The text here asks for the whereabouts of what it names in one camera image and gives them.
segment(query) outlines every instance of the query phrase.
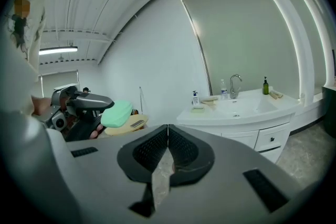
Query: person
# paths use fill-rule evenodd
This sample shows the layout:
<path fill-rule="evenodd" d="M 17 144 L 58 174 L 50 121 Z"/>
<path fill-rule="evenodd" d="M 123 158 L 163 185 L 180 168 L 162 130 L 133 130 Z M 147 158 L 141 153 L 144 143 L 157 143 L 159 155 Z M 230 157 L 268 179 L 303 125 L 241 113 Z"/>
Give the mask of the person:
<path fill-rule="evenodd" d="M 91 91 L 89 90 L 88 87 L 85 87 L 85 88 L 83 88 L 83 92 L 84 92 L 84 93 L 89 93 L 89 92 L 91 92 Z"/>
<path fill-rule="evenodd" d="M 46 23 L 44 1 L 7 0 L 1 13 L 0 84 L 6 85 L 0 92 L 0 110 L 3 112 L 41 115 L 51 104 L 50 98 L 30 95 L 34 81 L 38 79 L 38 57 Z M 97 137 L 101 129 L 99 126 L 90 138 Z"/>

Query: white soap dispenser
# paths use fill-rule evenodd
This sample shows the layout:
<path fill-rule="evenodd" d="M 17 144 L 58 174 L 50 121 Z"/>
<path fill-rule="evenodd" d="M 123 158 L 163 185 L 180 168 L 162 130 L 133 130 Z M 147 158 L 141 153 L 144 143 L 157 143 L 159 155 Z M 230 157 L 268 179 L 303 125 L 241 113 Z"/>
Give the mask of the white soap dispenser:
<path fill-rule="evenodd" d="M 197 96 L 198 92 L 193 91 L 194 92 L 194 96 L 193 96 L 193 106 L 197 106 L 200 105 L 200 99 Z"/>

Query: white shirt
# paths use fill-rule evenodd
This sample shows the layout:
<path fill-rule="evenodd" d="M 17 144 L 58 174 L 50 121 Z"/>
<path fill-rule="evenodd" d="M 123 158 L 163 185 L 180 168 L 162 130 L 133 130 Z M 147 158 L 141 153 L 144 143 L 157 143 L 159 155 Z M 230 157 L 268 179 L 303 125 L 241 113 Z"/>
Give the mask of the white shirt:
<path fill-rule="evenodd" d="M 15 16 L 14 0 L 7 0 L 1 14 L 0 110 L 21 111 L 30 115 L 34 111 L 30 92 L 38 79 L 38 53 L 45 25 L 45 0 L 28 1 L 30 12 L 26 19 Z"/>

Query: soap dispenser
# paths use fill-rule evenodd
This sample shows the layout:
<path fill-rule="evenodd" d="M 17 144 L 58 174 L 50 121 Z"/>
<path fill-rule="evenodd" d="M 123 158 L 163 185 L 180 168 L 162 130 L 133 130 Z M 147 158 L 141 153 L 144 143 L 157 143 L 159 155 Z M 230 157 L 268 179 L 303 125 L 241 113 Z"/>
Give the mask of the soap dispenser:
<path fill-rule="evenodd" d="M 262 86 L 262 88 L 263 88 L 262 89 L 263 94 L 268 95 L 269 94 L 269 89 L 268 89 L 268 83 L 267 83 L 266 77 L 265 77 L 264 85 Z"/>
<path fill-rule="evenodd" d="M 193 96 L 193 106 L 199 105 L 200 104 L 200 99 L 197 96 L 198 92 L 193 91 L 194 92 L 194 96 Z"/>

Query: green bottle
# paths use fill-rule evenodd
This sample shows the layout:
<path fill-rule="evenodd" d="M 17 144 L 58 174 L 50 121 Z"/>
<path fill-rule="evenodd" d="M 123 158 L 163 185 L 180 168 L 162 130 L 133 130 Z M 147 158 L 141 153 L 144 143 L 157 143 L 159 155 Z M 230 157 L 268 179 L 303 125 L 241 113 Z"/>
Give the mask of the green bottle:
<path fill-rule="evenodd" d="M 264 82 L 264 85 L 262 86 L 262 88 L 263 88 L 262 89 L 263 94 L 265 94 L 265 95 L 269 94 L 268 83 L 267 83 L 266 77 L 265 77 L 265 82 Z"/>

